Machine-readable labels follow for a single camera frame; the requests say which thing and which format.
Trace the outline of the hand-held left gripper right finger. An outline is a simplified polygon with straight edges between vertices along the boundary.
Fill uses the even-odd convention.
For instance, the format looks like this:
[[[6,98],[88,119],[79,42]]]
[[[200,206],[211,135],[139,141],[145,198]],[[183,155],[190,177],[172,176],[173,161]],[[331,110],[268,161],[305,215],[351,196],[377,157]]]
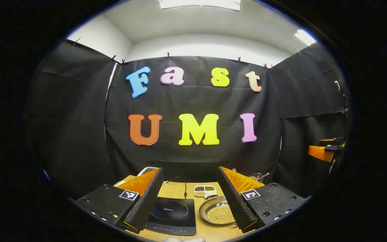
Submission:
[[[292,214],[310,199],[297,195],[281,184],[264,185],[222,166],[217,168],[217,182],[243,233],[270,226]]]

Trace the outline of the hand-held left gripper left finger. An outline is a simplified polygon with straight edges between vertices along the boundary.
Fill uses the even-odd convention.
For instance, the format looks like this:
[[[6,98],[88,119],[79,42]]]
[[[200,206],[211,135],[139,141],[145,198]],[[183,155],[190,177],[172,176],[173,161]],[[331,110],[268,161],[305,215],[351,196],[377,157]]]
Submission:
[[[71,202],[95,219],[120,230],[144,230],[163,183],[163,168],[137,176],[118,186],[101,185]]]

